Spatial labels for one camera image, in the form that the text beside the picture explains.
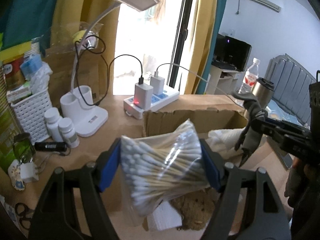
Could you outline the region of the white paper towel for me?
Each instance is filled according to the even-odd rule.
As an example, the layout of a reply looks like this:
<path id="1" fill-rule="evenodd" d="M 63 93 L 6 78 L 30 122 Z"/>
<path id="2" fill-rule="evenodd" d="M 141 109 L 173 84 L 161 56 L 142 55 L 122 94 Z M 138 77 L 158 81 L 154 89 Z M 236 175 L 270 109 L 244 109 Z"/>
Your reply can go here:
<path id="1" fill-rule="evenodd" d="M 235 150 L 235 145 L 244 129 L 216 129 L 208 133 L 206 143 L 213 152 L 217 152 L 225 160 L 242 155 L 242 150 Z"/>

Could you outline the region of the grey sock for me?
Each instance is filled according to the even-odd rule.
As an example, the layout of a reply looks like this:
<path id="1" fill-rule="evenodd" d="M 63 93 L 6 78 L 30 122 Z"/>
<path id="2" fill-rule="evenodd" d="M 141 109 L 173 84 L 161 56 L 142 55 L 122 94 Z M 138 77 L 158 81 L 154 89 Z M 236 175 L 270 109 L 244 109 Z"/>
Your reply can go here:
<path id="1" fill-rule="evenodd" d="M 259 147 L 263 137 L 261 133 L 253 130 L 252 124 L 257 120 L 265 121 L 267 112 L 261 108 L 256 96 L 251 92 L 242 94 L 233 92 L 232 96 L 244 102 L 243 106 L 248 114 L 248 123 L 234 146 L 236 151 L 239 149 L 242 150 L 242 158 L 239 164 L 239 167 L 242 167 Z"/>

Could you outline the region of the bag of cotton swabs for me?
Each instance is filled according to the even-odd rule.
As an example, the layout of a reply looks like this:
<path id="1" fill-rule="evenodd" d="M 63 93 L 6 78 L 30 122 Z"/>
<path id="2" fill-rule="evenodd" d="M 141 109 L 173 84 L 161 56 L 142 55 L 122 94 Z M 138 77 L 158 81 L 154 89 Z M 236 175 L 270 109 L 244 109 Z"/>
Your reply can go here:
<path id="1" fill-rule="evenodd" d="M 136 139 L 122 136 L 120 163 L 131 206 L 140 217 L 163 201 L 209 185 L 200 140 L 190 120 L 171 133 Z"/>

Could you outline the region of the brown plush toy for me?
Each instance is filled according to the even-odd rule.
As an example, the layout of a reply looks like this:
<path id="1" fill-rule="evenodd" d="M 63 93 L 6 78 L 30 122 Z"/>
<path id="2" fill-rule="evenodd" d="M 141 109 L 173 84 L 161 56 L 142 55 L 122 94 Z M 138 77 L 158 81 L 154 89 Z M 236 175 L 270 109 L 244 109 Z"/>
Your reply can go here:
<path id="1" fill-rule="evenodd" d="M 191 192 L 172 199 L 170 205 L 181 215 L 182 225 L 178 230 L 204 229 L 212 217 L 219 193 L 212 188 Z"/>

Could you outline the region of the white pill bottle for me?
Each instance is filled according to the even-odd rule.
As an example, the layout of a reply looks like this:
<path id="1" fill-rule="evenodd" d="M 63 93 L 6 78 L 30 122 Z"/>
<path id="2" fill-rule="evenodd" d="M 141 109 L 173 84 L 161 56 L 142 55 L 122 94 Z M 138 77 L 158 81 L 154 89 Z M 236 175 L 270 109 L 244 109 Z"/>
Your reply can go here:
<path id="1" fill-rule="evenodd" d="M 63 142 L 62 135 L 60 134 L 58 124 L 62 116 L 56 107 L 52 107 L 44 113 L 44 120 L 48 133 L 55 142 Z"/>
<path id="2" fill-rule="evenodd" d="M 65 143 L 70 148 L 76 148 L 79 146 L 80 140 L 70 118 L 62 118 L 58 123 L 58 129 Z"/>

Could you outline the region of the black flashlight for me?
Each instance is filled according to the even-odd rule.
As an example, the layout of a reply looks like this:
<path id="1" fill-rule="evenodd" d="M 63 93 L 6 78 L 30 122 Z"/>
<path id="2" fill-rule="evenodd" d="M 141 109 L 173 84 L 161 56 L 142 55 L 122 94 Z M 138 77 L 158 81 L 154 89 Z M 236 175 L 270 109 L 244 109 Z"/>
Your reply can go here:
<path id="1" fill-rule="evenodd" d="M 65 142 L 35 142 L 34 148 L 41 152 L 66 152 L 68 146 Z"/>

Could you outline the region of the grey padded headboard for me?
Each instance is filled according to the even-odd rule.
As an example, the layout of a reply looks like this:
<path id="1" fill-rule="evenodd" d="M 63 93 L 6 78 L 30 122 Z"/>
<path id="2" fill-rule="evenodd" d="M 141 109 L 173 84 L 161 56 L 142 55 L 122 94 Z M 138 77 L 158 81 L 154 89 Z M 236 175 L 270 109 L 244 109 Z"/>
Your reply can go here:
<path id="1" fill-rule="evenodd" d="M 301 124 L 310 125 L 311 109 L 309 86 L 316 79 L 287 54 L 270 60 L 265 79 L 274 84 L 272 100 Z"/>

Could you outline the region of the steel travel tumbler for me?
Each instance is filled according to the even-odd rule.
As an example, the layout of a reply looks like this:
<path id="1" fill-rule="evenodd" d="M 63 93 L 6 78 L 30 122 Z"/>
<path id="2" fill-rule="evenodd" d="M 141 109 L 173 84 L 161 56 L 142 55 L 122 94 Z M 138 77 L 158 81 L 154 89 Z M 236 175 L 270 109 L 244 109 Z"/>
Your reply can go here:
<path id="1" fill-rule="evenodd" d="M 259 101 L 262 109 L 265 109 L 274 94 L 274 83 L 265 78 L 259 77 L 257 78 L 251 92 Z"/>

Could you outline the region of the white small charger plug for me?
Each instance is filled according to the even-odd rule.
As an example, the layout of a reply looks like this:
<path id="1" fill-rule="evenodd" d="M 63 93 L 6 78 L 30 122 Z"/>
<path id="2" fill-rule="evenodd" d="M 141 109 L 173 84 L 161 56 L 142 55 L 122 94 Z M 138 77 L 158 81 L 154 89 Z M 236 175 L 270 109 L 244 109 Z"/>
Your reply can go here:
<path id="1" fill-rule="evenodd" d="M 34 162 L 20 165 L 20 176 L 24 183 L 30 183 L 39 180 L 37 168 Z"/>

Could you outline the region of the white power strip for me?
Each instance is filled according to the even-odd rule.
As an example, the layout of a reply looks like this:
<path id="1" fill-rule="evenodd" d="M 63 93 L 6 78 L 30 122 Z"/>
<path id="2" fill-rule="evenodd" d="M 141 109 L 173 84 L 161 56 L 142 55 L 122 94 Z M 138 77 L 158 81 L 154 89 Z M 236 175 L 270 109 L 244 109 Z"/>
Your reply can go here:
<path id="1" fill-rule="evenodd" d="M 175 90 L 167 85 L 164 86 L 162 94 L 150 94 L 147 95 L 147 104 L 146 108 L 141 107 L 140 100 L 136 98 L 135 95 L 124 99 L 124 112 L 137 120 L 143 118 L 143 114 L 146 111 L 156 112 L 161 108 L 167 106 L 168 104 L 176 101 L 179 98 L 179 91 Z"/>

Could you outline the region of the black scissors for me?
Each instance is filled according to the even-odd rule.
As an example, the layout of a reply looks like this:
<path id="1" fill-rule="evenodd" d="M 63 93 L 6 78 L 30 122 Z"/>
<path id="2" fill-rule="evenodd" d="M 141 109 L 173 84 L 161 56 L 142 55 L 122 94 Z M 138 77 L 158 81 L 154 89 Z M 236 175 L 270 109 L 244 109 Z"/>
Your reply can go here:
<path id="1" fill-rule="evenodd" d="M 34 210 L 24 203 L 17 203 L 15 204 L 15 213 L 20 226 L 29 231 Z"/>

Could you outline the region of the clear water bottle red label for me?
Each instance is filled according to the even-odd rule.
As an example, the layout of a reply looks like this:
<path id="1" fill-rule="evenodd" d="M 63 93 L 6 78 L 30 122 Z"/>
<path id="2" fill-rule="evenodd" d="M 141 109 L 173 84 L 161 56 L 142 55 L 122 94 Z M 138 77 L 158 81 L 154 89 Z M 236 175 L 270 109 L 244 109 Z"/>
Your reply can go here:
<path id="1" fill-rule="evenodd" d="M 248 67 L 245 72 L 242 84 L 239 89 L 240 94 L 251 92 L 253 86 L 257 81 L 257 78 L 259 77 L 259 64 L 260 60 L 254 57 L 253 64 Z"/>

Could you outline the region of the white plastic basket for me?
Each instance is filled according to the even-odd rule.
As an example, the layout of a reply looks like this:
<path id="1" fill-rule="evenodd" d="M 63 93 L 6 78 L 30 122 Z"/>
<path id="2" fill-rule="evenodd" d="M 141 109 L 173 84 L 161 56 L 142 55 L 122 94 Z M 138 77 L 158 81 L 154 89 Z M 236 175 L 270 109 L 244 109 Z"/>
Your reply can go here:
<path id="1" fill-rule="evenodd" d="M 11 104 L 21 128 L 25 133 L 29 133 L 32 144 L 43 142 L 50 137 L 44 113 L 52 106 L 48 88 Z"/>

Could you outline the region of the white computer desk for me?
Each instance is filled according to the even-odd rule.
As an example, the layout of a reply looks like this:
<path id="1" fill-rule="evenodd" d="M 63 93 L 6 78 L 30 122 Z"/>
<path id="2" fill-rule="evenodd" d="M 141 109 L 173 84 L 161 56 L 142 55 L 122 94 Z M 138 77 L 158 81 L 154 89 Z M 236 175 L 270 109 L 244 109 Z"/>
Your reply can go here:
<path id="1" fill-rule="evenodd" d="M 208 77 L 209 83 L 206 85 L 205 93 L 223 95 L 238 90 L 244 72 L 211 66 Z"/>

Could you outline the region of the green bag of paper cups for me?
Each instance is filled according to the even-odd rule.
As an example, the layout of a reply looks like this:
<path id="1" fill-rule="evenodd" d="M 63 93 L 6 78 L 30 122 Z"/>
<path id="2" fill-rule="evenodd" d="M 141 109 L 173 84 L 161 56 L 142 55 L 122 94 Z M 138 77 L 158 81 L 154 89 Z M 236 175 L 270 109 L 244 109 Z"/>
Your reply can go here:
<path id="1" fill-rule="evenodd" d="M 0 116 L 0 143 L 1 143 L 1 168 L 7 173 L 10 164 L 16 159 L 12 148 L 14 136 L 22 133 L 17 123 L 15 113 L 7 101 L 7 87 L 3 67 L 1 66 L 1 116 Z"/>

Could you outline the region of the black computer monitor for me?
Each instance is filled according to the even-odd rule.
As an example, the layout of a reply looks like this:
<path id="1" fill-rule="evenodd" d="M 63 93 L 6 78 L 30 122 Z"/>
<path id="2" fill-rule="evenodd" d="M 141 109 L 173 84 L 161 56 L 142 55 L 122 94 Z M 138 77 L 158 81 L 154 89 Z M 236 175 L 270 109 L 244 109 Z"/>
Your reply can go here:
<path id="1" fill-rule="evenodd" d="M 252 46 L 233 37 L 218 34 L 212 65 L 242 72 L 247 64 Z"/>

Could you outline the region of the red yellow can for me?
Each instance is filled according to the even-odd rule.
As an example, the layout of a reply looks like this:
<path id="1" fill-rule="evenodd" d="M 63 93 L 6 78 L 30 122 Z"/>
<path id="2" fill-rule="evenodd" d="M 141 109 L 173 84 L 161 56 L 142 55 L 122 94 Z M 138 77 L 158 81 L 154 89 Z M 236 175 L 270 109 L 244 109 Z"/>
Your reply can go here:
<path id="1" fill-rule="evenodd" d="M 17 55 L 3 61 L 3 72 L 8 90 L 14 90 L 25 83 L 20 66 L 24 61 L 23 55 Z"/>

